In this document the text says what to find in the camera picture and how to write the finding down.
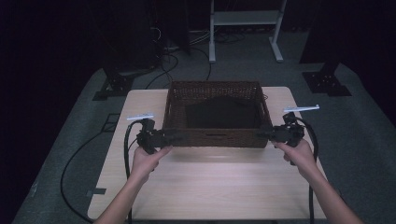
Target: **controller cable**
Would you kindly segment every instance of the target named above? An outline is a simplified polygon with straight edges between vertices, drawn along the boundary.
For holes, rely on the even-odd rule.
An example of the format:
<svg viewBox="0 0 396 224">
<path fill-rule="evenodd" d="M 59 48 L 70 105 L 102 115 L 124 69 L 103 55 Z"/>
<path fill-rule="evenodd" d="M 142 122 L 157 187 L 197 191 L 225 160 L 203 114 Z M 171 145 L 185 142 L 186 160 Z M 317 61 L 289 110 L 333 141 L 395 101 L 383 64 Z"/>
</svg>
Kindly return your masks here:
<svg viewBox="0 0 396 224">
<path fill-rule="evenodd" d="M 130 125 L 128 125 L 128 128 L 126 129 L 125 132 L 125 138 L 124 138 L 124 163 L 125 163 L 125 174 L 126 178 L 128 179 L 129 176 L 131 175 L 131 168 L 129 166 L 129 149 L 131 148 L 132 144 L 136 141 L 136 139 L 129 145 L 128 139 L 129 135 L 131 133 L 132 126 L 134 126 L 136 123 L 140 123 L 140 120 L 136 120 L 132 122 Z M 128 213 L 128 223 L 132 224 L 132 208 L 129 210 Z"/>
<path fill-rule="evenodd" d="M 66 174 L 66 170 L 67 167 L 69 166 L 70 162 L 77 156 L 77 154 L 85 147 L 87 146 L 93 139 L 95 139 L 96 137 L 98 137 L 99 135 L 101 135 L 102 133 L 108 133 L 109 130 L 113 129 L 117 124 L 114 124 L 110 127 L 107 127 L 105 129 L 105 125 L 103 126 L 101 132 L 97 133 L 96 135 L 94 135 L 93 137 L 91 137 L 88 141 L 86 141 L 84 144 L 82 144 L 75 152 L 74 154 L 70 157 L 70 159 L 67 161 L 66 166 L 64 167 L 64 170 L 62 171 L 62 176 L 61 176 L 61 195 L 62 198 L 64 199 L 64 202 L 66 203 L 67 207 L 73 212 L 75 213 L 77 216 L 81 217 L 82 219 L 84 219 L 85 221 L 89 222 L 89 223 L 93 223 L 93 220 L 85 217 L 84 215 L 82 215 L 79 211 L 77 211 L 71 204 L 70 202 L 67 200 L 66 195 L 64 194 L 64 175 Z"/>
<path fill-rule="evenodd" d="M 311 125 L 309 125 L 305 120 L 296 118 L 296 120 L 299 120 L 301 123 L 304 124 L 306 130 L 308 131 L 309 135 L 312 138 L 312 144 L 314 145 L 314 159 L 317 161 L 318 159 L 318 139 L 317 136 L 315 135 L 314 130 L 312 129 Z M 315 214 L 314 214 L 314 191 L 311 186 L 309 186 L 309 223 L 314 224 L 315 223 Z"/>
</svg>

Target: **white metal frame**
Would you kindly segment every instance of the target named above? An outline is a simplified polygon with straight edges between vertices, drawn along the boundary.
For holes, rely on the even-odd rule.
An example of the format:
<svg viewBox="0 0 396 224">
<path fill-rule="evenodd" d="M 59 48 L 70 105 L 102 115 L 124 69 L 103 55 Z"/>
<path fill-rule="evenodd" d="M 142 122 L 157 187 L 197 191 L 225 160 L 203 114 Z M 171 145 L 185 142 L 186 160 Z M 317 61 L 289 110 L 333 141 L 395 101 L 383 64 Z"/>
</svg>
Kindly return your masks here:
<svg viewBox="0 0 396 224">
<path fill-rule="evenodd" d="M 215 48 L 215 26 L 217 25 L 247 25 L 247 24 L 274 24 L 276 26 L 274 36 L 269 37 L 271 48 L 275 54 L 276 61 L 283 62 L 282 54 L 277 46 L 280 25 L 282 24 L 287 0 L 282 0 L 280 10 L 267 11 L 215 11 L 215 0 L 210 6 L 210 40 L 209 61 L 216 62 Z"/>
</svg>

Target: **forearm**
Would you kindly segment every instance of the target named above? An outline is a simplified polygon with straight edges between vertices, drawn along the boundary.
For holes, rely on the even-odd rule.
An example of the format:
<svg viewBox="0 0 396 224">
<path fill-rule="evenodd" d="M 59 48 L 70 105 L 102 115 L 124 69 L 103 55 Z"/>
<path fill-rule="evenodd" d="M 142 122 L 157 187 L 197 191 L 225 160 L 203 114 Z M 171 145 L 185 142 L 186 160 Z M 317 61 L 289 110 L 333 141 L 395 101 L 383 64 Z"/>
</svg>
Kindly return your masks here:
<svg viewBox="0 0 396 224">
<path fill-rule="evenodd" d="M 331 223 L 362 223 L 355 213 L 345 204 L 321 172 L 307 178 L 307 180 L 314 190 L 326 218 Z"/>
<path fill-rule="evenodd" d="M 94 223 L 123 223 L 142 185 L 141 181 L 128 179 L 105 212 Z"/>
</svg>

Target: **hand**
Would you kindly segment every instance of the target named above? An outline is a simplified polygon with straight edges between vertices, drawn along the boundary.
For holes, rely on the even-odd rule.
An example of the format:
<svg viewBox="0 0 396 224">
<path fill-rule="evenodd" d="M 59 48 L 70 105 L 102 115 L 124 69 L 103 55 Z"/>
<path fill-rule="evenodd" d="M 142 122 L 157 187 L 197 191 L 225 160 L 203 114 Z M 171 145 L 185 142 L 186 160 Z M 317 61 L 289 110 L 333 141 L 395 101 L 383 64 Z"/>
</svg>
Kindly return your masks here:
<svg viewBox="0 0 396 224">
<path fill-rule="evenodd" d="M 142 147 L 134 151 L 134 161 L 131 169 L 131 178 L 137 179 L 142 185 L 149 179 L 149 174 L 159 164 L 160 159 L 169 153 L 172 147 L 164 147 L 158 152 L 149 155 Z"/>
<path fill-rule="evenodd" d="M 273 142 L 274 146 L 285 152 L 285 161 L 293 161 L 298 167 L 300 174 L 307 179 L 317 174 L 319 169 L 312 154 L 309 143 L 302 139 L 297 147 L 290 147 L 284 143 Z"/>
</svg>

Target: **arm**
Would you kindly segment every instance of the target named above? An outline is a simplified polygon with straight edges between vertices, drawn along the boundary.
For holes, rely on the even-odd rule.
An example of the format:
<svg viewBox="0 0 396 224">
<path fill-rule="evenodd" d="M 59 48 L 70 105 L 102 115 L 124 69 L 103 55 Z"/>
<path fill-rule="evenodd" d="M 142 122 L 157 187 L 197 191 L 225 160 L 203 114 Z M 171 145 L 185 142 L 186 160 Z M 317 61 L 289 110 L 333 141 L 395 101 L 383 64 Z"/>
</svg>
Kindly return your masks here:
<svg viewBox="0 0 396 224">
<path fill-rule="evenodd" d="M 331 223 L 363 223 L 319 170 L 308 142 L 303 139 L 297 147 L 289 147 L 284 143 L 274 143 L 274 146 L 285 152 L 286 161 L 292 160 L 296 164 L 300 174 L 315 192 L 326 218 Z"/>
<path fill-rule="evenodd" d="M 171 150 L 165 147 L 149 155 L 142 147 L 134 151 L 134 162 L 131 169 L 131 175 L 127 182 L 94 223 L 123 223 L 131 210 L 137 193 L 143 184 L 149 179 L 149 173 L 157 167 L 159 160 Z"/>
</svg>

